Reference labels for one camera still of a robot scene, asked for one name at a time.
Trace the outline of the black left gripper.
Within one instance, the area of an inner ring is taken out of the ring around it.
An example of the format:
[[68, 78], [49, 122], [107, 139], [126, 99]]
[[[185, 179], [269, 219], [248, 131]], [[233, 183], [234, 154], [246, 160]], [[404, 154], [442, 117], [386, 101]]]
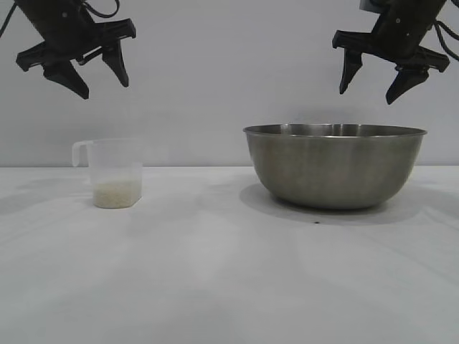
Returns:
[[89, 88], [70, 61], [85, 65], [102, 55], [121, 85], [129, 86], [120, 41], [136, 37], [131, 19], [96, 22], [91, 17], [95, 10], [86, 1], [17, 1], [16, 5], [44, 40], [18, 53], [16, 63], [23, 71], [42, 65], [47, 80], [87, 100]]

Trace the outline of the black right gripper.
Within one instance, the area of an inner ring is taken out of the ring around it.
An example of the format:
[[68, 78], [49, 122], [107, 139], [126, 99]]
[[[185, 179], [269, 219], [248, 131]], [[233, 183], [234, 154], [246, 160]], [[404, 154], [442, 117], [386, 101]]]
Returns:
[[395, 100], [425, 82], [428, 68], [444, 72], [450, 64], [441, 53], [420, 46], [444, 1], [361, 1], [359, 8], [379, 15], [369, 33], [338, 30], [332, 39], [333, 48], [344, 49], [344, 65], [340, 94], [344, 94], [356, 73], [363, 66], [362, 53], [395, 63], [397, 76], [386, 93], [391, 105]]

